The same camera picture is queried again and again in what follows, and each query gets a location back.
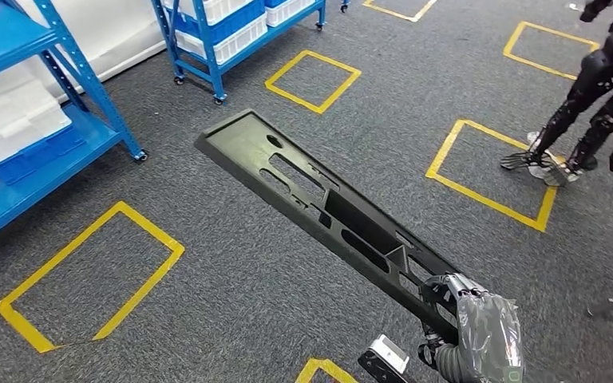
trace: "plastic wrap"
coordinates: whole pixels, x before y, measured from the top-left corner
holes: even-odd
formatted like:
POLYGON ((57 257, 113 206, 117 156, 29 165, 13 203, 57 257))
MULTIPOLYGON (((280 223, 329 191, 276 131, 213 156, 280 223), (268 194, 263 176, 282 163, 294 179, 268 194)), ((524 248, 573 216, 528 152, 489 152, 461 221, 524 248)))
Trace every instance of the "plastic wrap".
POLYGON ((491 383, 523 381, 523 345, 513 301, 496 294, 457 299, 462 361, 474 377, 491 383))

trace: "black plastic panel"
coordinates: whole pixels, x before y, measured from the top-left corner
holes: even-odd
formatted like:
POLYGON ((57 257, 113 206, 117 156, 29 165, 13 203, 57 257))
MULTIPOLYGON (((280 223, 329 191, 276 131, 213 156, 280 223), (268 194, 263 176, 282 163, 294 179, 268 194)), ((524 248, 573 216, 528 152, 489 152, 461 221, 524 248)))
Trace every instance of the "black plastic panel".
MULTIPOLYGON (((210 128, 196 147, 447 342, 457 344, 455 327, 432 308, 441 299, 425 288, 409 264, 414 261, 429 274, 460 271, 257 113, 247 110, 210 128), (274 166, 275 155, 281 167, 289 168, 281 172, 274 166), (305 182, 314 185, 302 187, 305 182), (414 284, 412 291, 401 285, 402 275, 414 284)), ((454 314, 453 307, 446 308, 454 314)))

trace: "humanoid robot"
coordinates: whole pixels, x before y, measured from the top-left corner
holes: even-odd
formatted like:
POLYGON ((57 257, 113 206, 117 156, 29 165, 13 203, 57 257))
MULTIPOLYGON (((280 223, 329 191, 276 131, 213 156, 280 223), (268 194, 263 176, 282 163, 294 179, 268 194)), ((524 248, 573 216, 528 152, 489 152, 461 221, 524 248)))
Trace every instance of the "humanoid robot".
MULTIPOLYGON (((580 20, 592 22, 613 0, 590 0, 580 20)), ((500 161, 502 168, 534 168, 535 176, 552 186, 564 186, 577 180, 585 171, 593 170, 598 163, 595 154, 613 133, 613 96, 591 118, 591 127, 579 140, 570 157, 558 164, 547 152, 560 136, 572 125, 577 116, 588 109, 601 96, 613 89, 613 22, 603 47, 589 53, 581 63, 581 71, 565 99, 539 135, 532 137, 526 152, 514 153, 500 161)), ((611 156, 613 171, 613 153, 611 156)))

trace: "shelf wheel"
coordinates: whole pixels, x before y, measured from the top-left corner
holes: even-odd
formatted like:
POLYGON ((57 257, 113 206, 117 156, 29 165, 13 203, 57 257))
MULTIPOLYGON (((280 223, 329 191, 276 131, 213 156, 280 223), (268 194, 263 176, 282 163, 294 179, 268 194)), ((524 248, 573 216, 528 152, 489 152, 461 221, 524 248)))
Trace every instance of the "shelf wheel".
POLYGON ((135 158, 135 161, 137 162, 145 162, 149 158, 149 152, 142 149, 142 152, 133 158, 135 158))

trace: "yellow tape square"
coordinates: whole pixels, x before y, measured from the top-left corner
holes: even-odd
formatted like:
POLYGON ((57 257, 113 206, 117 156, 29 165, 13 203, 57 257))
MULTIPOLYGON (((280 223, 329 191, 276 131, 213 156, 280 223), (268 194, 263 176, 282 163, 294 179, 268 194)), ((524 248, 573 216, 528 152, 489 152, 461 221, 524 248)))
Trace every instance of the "yellow tape square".
POLYGON ((344 91, 354 83, 354 81, 361 75, 361 71, 355 68, 348 66, 347 64, 343 64, 339 61, 333 60, 329 57, 323 56, 316 52, 312 52, 310 50, 303 50, 300 52, 295 58, 288 61, 278 72, 274 73, 268 80, 264 82, 267 89, 271 90, 274 93, 278 93, 281 96, 287 98, 288 100, 294 101, 297 104, 302 106, 306 106, 309 110, 316 112, 318 114, 323 114, 333 103, 337 100, 344 91), (288 70, 290 70, 293 66, 297 65, 297 63, 302 60, 306 56, 311 56, 314 58, 318 58, 321 61, 325 61, 328 64, 332 64, 338 68, 344 69, 347 72, 351 72, 351 75, 332 93, 328 96, 328 98, 320 105, 311 104, 309 101, 305 101, 292 93, 289 93, 276 85, 274 83, 284 75, 288 70))
POLYGON ((526 58, 522 58, 520 56, 516 56, 515 54, 513 54, 511 51, 513 50, 513 46, 516 44, 516 42, 518 41, 518 39, 520 38, 520 34, 523 33, 523 30, 526 27, 531 27, 531 28, 535 28, 537 30, 542 30, 544 32, 548 32, 550 34, 555 34, 556 36, 561 36, 562 38, 569 38, 570 40, 574 40, 574 41, 578 41, 578 42, 582 42, 583 44, 587 44, 589 46, 589 53, 593 52, 594 50, 598 49, 600 47, 600 44, 595 42, 595 41, 591 41, 591 40, 587 40, 585 38, 578 38, 576 36, 572 36, 571 34, 566 34, 563 32, 559 32, 558 30, 552 30, 550 28, 547 28, 545 26, 538 26, 537 24, 532 24, 531 22, 520 22, 520 24, 518 24, 518 26, 516 27, 516 30, 513 31, 513 34, 511 35, 511 37, 508 39, 506 45, 504 46, 504 55, 508 58, 511 58, 512 60, 516 60, 518 62, 522 62, 523 64, 527 64, 530 66, 533 66, 537 69, 541 69, 544 72, 548 72, 551 74, 555 74, 557 76, 562 76, 565 78, 569 78, 570 80, 576 80, 577 76, 573 75, 573 74, 569 74, 569 73, 563 73, 560 72, 559 70, 555 70, 553 68, 549 68, 546 65, 541 65, 538 64, 534 61, 530 61, 526 58))
POLYGON ((310 358, 304 368, 295 379, 295 383, 311 383, 316 372, 322 370, 335 379, 338 383, 358 383, 348 372, 340 369, 330 359, 310 358))
POLYGON ((121 322, 135 309, 140 303, 142 298, 146 296, 149 291, 163 278, 172 266, 180 259, 182 253, 184 253, 184 247, 179 244, 170 235, 166 234, 156 225, 151 223, 143 215, 132 209, 128 204, 123 201, 119 201, 106 213, 100 216, 95 222, 93 222, 88 228, 83 230, 72 242, 46 262, 41 268, 36 270, 30 277, 28 277, 20 286, 11 291, 4 299, 0 301, 0 314, 4 319, 17 330, 23 338, 25 338, 39 353, 45 353, 53 349, 59 349, 67 345, 54 345, 48 338, 41 334, 26 318, 18 313, 12 306, 13 302, 20 298, 28 289, 31 288, 36 282, 41 280, 46 274, 48 274, 55 266, 62 262, 69 254, 76 250, 85 240, 90 237, 92 233, 97 231, 102 225, 107 223, 117 213, 123 213, 130 218, 138 226, 145 229, 149 234, 156 238, 159 242, 163 243, 172 253, 168 258, 161 263, 158 269, 152 274, 146 282, 130 297, 123 306, 109 319, 109 321, 97 331, 93 337, 93 341, 101 340, 109 336, 109 334, 116 329, 121 322))
POLYGON ((494 130, 491 130, 490 128, 486 128, 485 126, 481 124, 478 124, 471 120, 457 120, 457 122, 453 126, 453 129, 450 131, 450 134, 445 139, 445 142, 443 142, 443 145, 438 150, 438 154, 436 154, 436 157, 433 159, 433 162, 429 166, 429 170, 426 172, 426 176, 428 178, 431 178, 431 179, 434 179, 440 182, 441 184, 444 184, 448 188, 452 188, 460 192, 463 195, 473 198, 476 201, 483 203, 484 205, 487 205, 497 210, 500 213, 508 215, 509 217, 513 219, 516 219, 530 227, 533 227, 536 230, 545 231, 546 225, 548 223, 548 217, 551 215, 553 201, 556 198, 556 189, 557 189, 556 187, 549 186, 546 188, 546 192, 544 193, 544 197, 542 199, 539 212, 537 213, 537 217, 531 218, 531 217, 527 217, 526 215, 520 214, 517 211, 514 211, 510 207, 507 207, 507 206, 502 205, 501 203, 495 202, 491 200, 490 198, 485 197, 484 195, 476 193, 475 191, 465 186, 462 186, 452 180, 448 180, 444 176, 441 176, 440 174, 438 174, 438 169, 443 164, 443 161, 445 160, 445 157, 448 155, 448 152, 452 148, 454 141, 457 138, 457 135, 459 135, 459 132, 461 132, 462 128, 465 125, 475 128, 481 132, 487 133, 490 136, 493 136, 499 140, 502 140, 503 142, 506 142, 507 144, 511 144, 519 149, 528 150, 529 145, 523 144, 522 142, 514 140, 513 138, 509 138, 499 132, 495 132, 494 130))
POLYGON ((426 12, 429 11, 429 9, 433 6, 433 4, 436 4, 438 0, 429 0, 429 2, 426 3, 426 5, 424 5, 421 10, 419 10, 419 12, 417 12, 414 16, 406 16, 404 14, 399 14, 398 12, 394 12, 392 10, 387 10, 386 8, 382 8, 380 6, 375 6, 373 4, 374 0, 365 0, 363 2, 364 6, 367 6, 368 8, 371 8, 373 10, 378 10, 380 12, 383 12, 385 14, 390 14, 391 16, 395 16, 397 18, 402 18, 403 20, 407 20, 409 22, 418 22, 419 19, 424 16, 424 14, 426 14, 426 12))

